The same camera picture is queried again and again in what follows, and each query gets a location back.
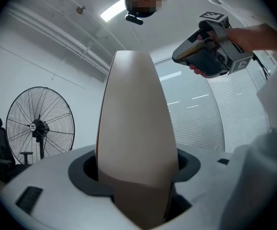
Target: person's hand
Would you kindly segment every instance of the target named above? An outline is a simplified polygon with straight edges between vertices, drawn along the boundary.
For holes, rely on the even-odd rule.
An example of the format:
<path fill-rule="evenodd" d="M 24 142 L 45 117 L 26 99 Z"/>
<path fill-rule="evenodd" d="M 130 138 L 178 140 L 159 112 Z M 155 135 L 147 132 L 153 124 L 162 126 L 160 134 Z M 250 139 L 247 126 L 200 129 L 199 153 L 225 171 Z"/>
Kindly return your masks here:
<path fill-rule="evenodd" d="M 214 39 L 215 44 L 218 43 L 217 35 L 214 31 L 207 32 Z M 250 26 L 245 28 L 228 28 L 226 33 L 229 40 L 239 45 L 244 52 L 252 52 L 254 50 L 273 50 L 277 51 L 277 31 L 267 24 Z M 194 73 L 206 77 L 206 74 L 194 65 L 189 68 Z"/>

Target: fan grille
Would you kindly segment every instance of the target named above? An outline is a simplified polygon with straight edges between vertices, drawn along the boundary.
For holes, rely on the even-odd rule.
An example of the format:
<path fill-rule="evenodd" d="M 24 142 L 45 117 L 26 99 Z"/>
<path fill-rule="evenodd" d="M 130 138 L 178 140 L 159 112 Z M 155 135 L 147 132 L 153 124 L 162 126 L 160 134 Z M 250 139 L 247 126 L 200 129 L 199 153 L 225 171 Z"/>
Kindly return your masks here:
<path fill-rule="evenodd" d="M 31 124 L 37 124 L 34 132 L 30 129 Z M 21 93 L 11 105 L 6 131 L 18 161 L 24 163 L 20 152 L 28 151 L 33 152 L 28 155 L 28 164 L 33 164 L 41 159 L 39 137 L 43 138 L 44 157 L 67 152 L 72 149 L 75 125 L 62 96 L 49 88 L 35 87 Z"/>

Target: white wall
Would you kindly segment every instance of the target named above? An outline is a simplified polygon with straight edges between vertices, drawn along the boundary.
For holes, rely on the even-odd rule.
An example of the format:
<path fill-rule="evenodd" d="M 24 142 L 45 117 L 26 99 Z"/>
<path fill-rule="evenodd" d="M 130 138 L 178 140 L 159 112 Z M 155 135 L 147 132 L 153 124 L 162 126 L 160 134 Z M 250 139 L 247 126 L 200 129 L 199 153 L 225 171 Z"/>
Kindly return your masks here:
<path fill-rule="evenodd" d="M 75 120 L 73 148 L 95 144 L 105 76 L 63 46 L 2 14 L 0 18 L 0 118 L 23 91 L 44 86 L 67 101 Z"/>

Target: fan stand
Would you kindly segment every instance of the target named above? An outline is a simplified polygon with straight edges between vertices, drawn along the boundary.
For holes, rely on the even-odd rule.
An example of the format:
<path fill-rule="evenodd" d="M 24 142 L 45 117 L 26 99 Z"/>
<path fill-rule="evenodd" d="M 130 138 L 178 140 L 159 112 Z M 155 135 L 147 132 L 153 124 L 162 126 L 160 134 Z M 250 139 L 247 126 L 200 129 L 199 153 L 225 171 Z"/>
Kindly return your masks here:
<path fill-rule="evenodd" d="M 30 130 L 32 131 L 32 137 L 36 138 L 36 142 L 39 143 L 39 154 L 41 159 L 44 158 L 44 138 L 50 131 L 46 122 L 42 121 L 39 114 L 38 119 L 35 119 L 30 124 Z"/>

